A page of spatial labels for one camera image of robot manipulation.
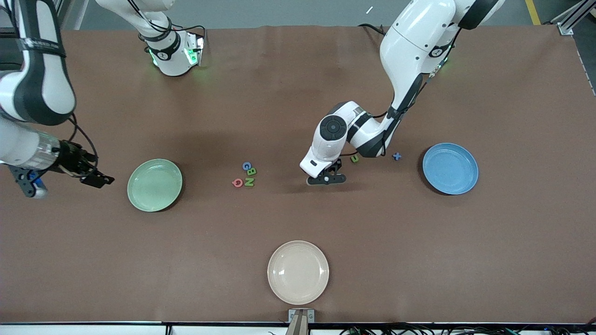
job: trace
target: brown table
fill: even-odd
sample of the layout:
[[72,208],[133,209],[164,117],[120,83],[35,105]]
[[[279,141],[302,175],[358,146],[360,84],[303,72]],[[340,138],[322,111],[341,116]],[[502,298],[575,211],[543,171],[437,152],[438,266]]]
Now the brown table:
[[[596,100],[572,38],[552,26],[463,32],[387,157],[347,161],[347,183],[319,188],[299,162],[321,117],[339,101],[372,114],[390,103],[380,37],[263,27],[209,38],[205,69],[166,77],[132,32],[64,33],[79,123],[116,182],[49,173],[49,197],[29,200],[1,169],[0,320],[283,320],[291,306],[266,268],[290,240],[330,263],[308,305],[318,321],[594,316]],[[420,178],[420,156],[444,141],[478,161],[468,194]],[[140,212],[126,183],[157,157],[180,165],[186,188],[173,208]],[[236,189],[246,160],[255,186]]]

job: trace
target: black round joint cap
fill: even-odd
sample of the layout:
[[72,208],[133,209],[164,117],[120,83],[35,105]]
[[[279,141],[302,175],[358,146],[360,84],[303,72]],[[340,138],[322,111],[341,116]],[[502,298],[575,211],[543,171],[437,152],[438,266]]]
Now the black round joint cap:
[[347,131],[346,122],[337,115],[328,115],[321,121],[319,129],[321,137],[326,141],[341,139]]

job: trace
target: plate rim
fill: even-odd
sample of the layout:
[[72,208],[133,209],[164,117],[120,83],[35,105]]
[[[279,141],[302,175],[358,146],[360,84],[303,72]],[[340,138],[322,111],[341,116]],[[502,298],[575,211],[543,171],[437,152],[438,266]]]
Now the plate rim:
[[[178,172],[178,174],[180,175],[180,187],[176,192],[176,197],[174,197],[174,199],[172,200],[172,202],[170,202],[167,206],[165,206],[164,208],[161,209],[153,209],[153,210],[147,210],[147,209],[143,209],[143,208],[139,208],[139,206],[137,206],[131,199],[131,182],[132,182],[132,177],[135,175],[135,173],[142,168],[145,165],[148,165],[149,163],[155,162],[155,161],[166,161],[170,164],[172,164],[175,168],[176,171]],[[144,163],[142,163],[141,165],[137,166],[136,169],[131,173],[131,176],[128,178],[128,183],[126,184],[126,195],[128,196],[128,201],[138,210],[141,210],[143,212],[148,212],[148,213],[152,213],[152,212],[158,212],[160,210],[166,209],[168,208],[171,204],[174,203],[174,201],[176,201],[176,199],[178,199],[178,197],[180,196],[180,192],[182,191],[182,184],[184,184],[184,178],[182,177],[182,171],[180,171],[180,168],[178,167],[178,165],[176,165],[176,163],[172,162],[169,159],[165,159],[165,158],[154,158],[154,159],[150,159]]]
[[[431,182],[431,179],[429,178],[428,174],[426,173],[426,169],[424,168],[424,162],[427,161],[427,156],[429,155],[429,153],[431,151],[433,151],[433,149],[435,149],[436,147],[440,146],[440,145],[453,145],[455,147],[458,147],[459,149],[462,149],[463,151],[465,151],[466,153],[468,153],[470,155],[470,157],[472,158],[472,166],[474,168],[474,170],[476,171],[475,173],[475,178],[474,181],[472,183],[472,186],[468,189],[465,189],[463,192],[457,192],[457,193],[453,193],[453,192],[446,192],[444,190],[441,190],[439,187],[437,187],[433,182]],[[435,190],[438,190],[439,192],[445,193],[445,194],[449,194],[450,196],[459,196],[462,195],[464,193],[467,193],[469,191],[471,191],[475,186],[476,183],[478,182],[478,178],[480,176],[480,169],[478,168],[478,162],[476,162],[476,158],[474,158],[474,155],[472,155],[472,153],[467,150],[466,148],[462,147],[461,145],[457,144],[457,143],[452,143],[452,142],[441,142],[441,143],[437,143],[435,145],[433,145],[432,147],[430,147],[428,150],[426,150],[426,152],[424,153],[424,157],[422,158],[422,171],[424,174],[424,177],[426,178],[426,181],[429,182],[429,184],[435,188]]]
[[[325,273],[326,273],[326,275],[324,276],[325,277],[325,285],[323,286],[323,289],[321,290],[321,292],[318,295],[316,295],[315,297],[313,297],[310,301],[303,302],[303,303],[296,303],[296,302],[288,301],[288,300],[282,298],[278,294],[278,292],[275,291],[275,289],[273,288],[273,285],[271,284],[271,266],[272,266],[273,257],[283,247],[286,247],[288,244],[294,244],[294,243],[297,243],[297,244],[302,243],[302,244],[307,244],[307,245],[309,245],[311,247],[314,247],[315,250],[319,251],[321,253],[321,255],[323,255],[323,260],[325,260],[325,266],[324,267],[325,267]],[[319,297],[323,294],[323,292],[325,292],[325,289],[327,288],[327,285],[329,284],[329,277],[330,277],[330,275],[331,275],[331,271],[329,269],[329,261],[327,260],[327,257],[325,256],[325,253],[319,247],[317,247],[316,245],[314,245],[313,243],[308,242],[308,241],[304,241],[304,240],[293,240],[293,241],[289,241],[289,242],[286,242],[286,243],[280,245],[277,249],[275,249],[275,251],[273,252],[273,254],[271,254],[271,257],[269,258],[269,263],[267,264],[267,282],[269,283],[269,288],[271,288],[271,290],[273,291],[273,293],[276,295],[277,298],[279,298],[280,300],[282,300],[285,303],[289,303],[290,305],[296,305],[296,306],[305,305],[307,303],[311,303],[311,302],[319,299]]]

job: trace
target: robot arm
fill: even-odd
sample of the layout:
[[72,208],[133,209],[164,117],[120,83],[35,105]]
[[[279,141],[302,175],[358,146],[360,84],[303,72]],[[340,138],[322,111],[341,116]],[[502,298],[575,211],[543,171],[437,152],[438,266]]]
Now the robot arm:
[[383,156],[395,129],[422,87],[423,73],[431,72],[446,58],[446,51],[452,47],[460,28],[474,29],[504,1],[412,1],[381,42],[381,63],[394,90],[387,113],[378,122],[353,101],[335,106],[319,123],[313,143],[300,163],[310,176],[307,182],[331,183],[327,170],[337,169],[334,164],[346,142],[362,157]]
[[96,0],[132,24],[149,46],[153,63],[167,76],[180,76],[201,60],[203,37],[172,28],[163,13],[175,0]]
[[10,166],[28,197],[45,195],[39,176],[48,170],[76,176],[95,187],[111,184],[114,179],[91,164],[97,157],[79,144],[60,141],[24,124],[61,124],[72,115],[76,99],[66,72],[54,4],[51,0],[12,3],[15,8],[9,11],[18,13],[21,38],[17,42],[24,61],[19,71],[0,71],[0,163]]

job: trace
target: blue plate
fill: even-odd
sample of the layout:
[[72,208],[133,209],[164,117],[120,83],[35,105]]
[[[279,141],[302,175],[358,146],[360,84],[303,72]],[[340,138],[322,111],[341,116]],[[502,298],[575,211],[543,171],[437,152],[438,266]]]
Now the blue plate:
[[472,154],[453,143],[432,146],[422,160],[426,180],[446,194],[464,194],[478,181],[478,164]]

